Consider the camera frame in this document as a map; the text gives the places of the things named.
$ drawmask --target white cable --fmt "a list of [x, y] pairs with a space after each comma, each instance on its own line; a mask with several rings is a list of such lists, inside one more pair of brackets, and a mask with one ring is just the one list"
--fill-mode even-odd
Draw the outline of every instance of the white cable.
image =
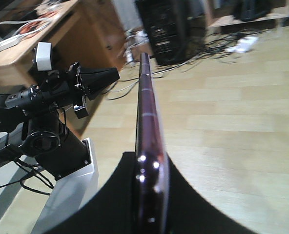
[[52, 20], [50, 18], [40, 18], [40, 19], [32, 19], [32, 20], [26, 20], [26, 21], [4, 21], [4, 22], [0, 22], [0, 25], [2, 24], [22, 24], [25, 23], [25, 25], [21, 26], [12, 36], [15, 36], [24, 26], [28, 25], [29, 23], [32, 22], [38, 22], [38, 21], [46, 21], [46, 22], [51, 22]]
[[51, 19], [41, 18], [41, 19], [38, 19], [37, 21], [46, 21], [46, 23], [44, 25], [42, 25], [41, 27], [33, 30], [32, 32], [17, 34], [17, 35], [14, 35], [14, 36], [6, 39], [6, 40], [0, 41], [0, 51], [3, 51], [3, 50], [8, 49], [12, 46], [15, 46], [22, 40], [23, 37], [26, 37], [30, 34], [36, 33], [38, 31], [44, 29], [45, 27], [47, 27], [50, 24]]

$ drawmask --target black cable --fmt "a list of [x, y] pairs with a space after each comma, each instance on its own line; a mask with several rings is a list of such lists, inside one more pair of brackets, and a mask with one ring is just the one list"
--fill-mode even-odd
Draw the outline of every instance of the black cable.
[[120, 99], [120, 98], [123, 98], [123, 97], [127, 96], [138, 83], [139, 83], [139, 81], [135, 82], [124, 95], [119, 96], [119, 97], [115, 97], [115, 98], [108, 98], [108, 97], [106, 97], [106, 100], [108, 100], [108, 101], [113, 101], [113, 100], [117, 100], [117, 99]]
[[15, 184], [15, 183], [18, 183], [20, 180], [16, 180], [16, 181], [13, 181], [11, 183], [7, 183], [7, 184], [4, 184], [4, 185], [0, 185], [0, 188], [3, 188], [3, 187], [6, 187], [8, 185], [11, 185], [11, 184]]
[[[28, 179], [30, 177], [32, 177], [33, 175], [32, 174], [29, 174], [29, 172], [23, 176], [21, 179]], [[12, 184], [16, 184], [16, 183], [19, 183], [21, 181], [21, 179], [19, 180], [16, 180], [16, 181], [13, 181], [13, 182], [10, 182], [10, 183], [7, 183], [7, 184], [4, 184], [4, 185], [0, 185], [0, 189], [3, 188], [3, 187], [6, 187], [6, 186], [9, 186], [9, 185], [12, 185]]]
[[[24, 165], [24, 164], [26, 164], [25, 162], [23, 162], [23, 161], [21, 161], [21, 160], [19, 160], [19, 159], [16, 159], [16, 161], [14, 161], [14, 163], [18, 166], [18, 167], [20, 167], [22, 170], [24, 170], [24, 171], [26, 171], [26, 172], [28, 172], [28, 173], [30, 173], [30, 171], [28, 171], [28, 170], [26, 170], [25, 168], [23, 168], [22, 167], [22, 165]], [[37, 178], [37, 179], [39, 179], [43, 184], [45, 184], [47, 187], [49, 187], [50, 189], [53, 189], [54, 188], [54, 185], [51, 183], [51, 181], [47, 178], [47, 177], [45, 177], [42, 173], [40, 173], [39, 171], [37, 171], [35, 168], [33, 168], [33, 167], [30, 167], [30, 166], [26, 166], [26, 167], [28, 167], [28, 168], [30, 168], [33, 172], [34, 172], [34, 176]]]
[[20, 179], [20, 185], [22, 186], [22, 188], [27, 189], [27, 190], [32, 191], [32, 192], [35, 192], [35, 193], [38, 193], [38, 194], [43, 194], [43, 195], [47, 195], [47, 196], [51, 195], [50, 193], [46, 193], [43, 191], [39, 191], [37, 189], [30, 188], [30, 187], [24, 185], [23, 181], [24, 181], [24, 179]]

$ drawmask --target black computer case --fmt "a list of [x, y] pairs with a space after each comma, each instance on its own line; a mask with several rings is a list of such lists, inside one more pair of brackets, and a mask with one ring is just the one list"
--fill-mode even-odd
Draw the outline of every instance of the black computer case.
[[189, 40], [186, 0], [135, 0], [159, 65], [187, 60]]

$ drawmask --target wooden floor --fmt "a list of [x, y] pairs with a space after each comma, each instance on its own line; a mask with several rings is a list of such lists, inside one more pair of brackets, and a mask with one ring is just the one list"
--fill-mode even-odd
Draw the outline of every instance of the wooden floor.
[[[235, 63], [205, 59], [155, 80], [175, 165], [211, 204], [261, 234], [289, 234], [289, 27], [276, 36], [263, 34], [253, 51], [221, 61]], [[121, 79], [137, 74], [137, 67], [125, 68]], [[134, 150], [137, 91], [104, 100], [83, 135], [95, 144], [100, 187], [122, 152]], [[22, 207], [25, 196], [33, 204], [38, 195], [18, 196]], [[0, 224], [0, 234], [24, 233], [8, 224]]]

